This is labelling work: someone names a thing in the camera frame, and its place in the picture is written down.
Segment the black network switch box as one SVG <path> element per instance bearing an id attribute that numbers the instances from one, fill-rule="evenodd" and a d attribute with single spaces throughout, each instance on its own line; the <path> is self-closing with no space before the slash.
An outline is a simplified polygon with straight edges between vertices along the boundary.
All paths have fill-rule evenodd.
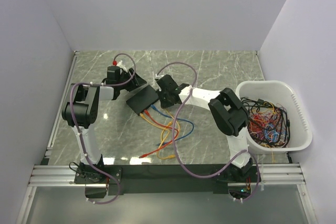
<path id="1" fill-rule="evenodd" d="M 158 100 L 159 97 L 156 90 L 152 86 L 147 85 L 129 98 L 126 104 L 136 115 L 140 115 Z"/>

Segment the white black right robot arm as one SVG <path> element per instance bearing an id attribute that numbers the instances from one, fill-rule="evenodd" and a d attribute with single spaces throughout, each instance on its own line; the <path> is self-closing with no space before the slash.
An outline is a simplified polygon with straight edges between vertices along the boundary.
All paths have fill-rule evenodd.
<path id="1" fill-rule="evenodd" d="M 211 112 L 218 129 L 227 137 L 230 161 L 219 171 L 210 175 L 194 174 L 177 156 L 176 158 L 182 169 L 196 178 L 212 178 L 228 170 L 234 180 L 238 182 L 245 180 L 252 167 L 247 143 L 249 112 L 235 92 L 230 88 L 213 91 L 195 88 L 186 83 L 178 85 L 169 74 L 156 77 L 155 80 L 160 87 L 156 92 L 161 108 L 166 109 L 179 104 L 177 113 L 181 111 L 184 105 L 207 109 Z"/>

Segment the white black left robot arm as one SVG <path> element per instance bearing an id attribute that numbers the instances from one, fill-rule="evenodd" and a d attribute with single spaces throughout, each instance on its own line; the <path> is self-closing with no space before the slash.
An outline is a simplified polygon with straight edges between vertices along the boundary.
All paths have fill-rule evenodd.
<path id="1" fill-rule="evenodd" d="M 107 76 L 100 84 L 72 83 L 61 107 L 62 119 L 72 128 L 80 149 L 77 173 L 92 182 L 104 180 L 103 157 L 97 146 L 94 123 L 98 117 L 100 101 L 113 101 L 120 91 L 131 92 L 147 84 L 133 68 L 109 66 Z"/>

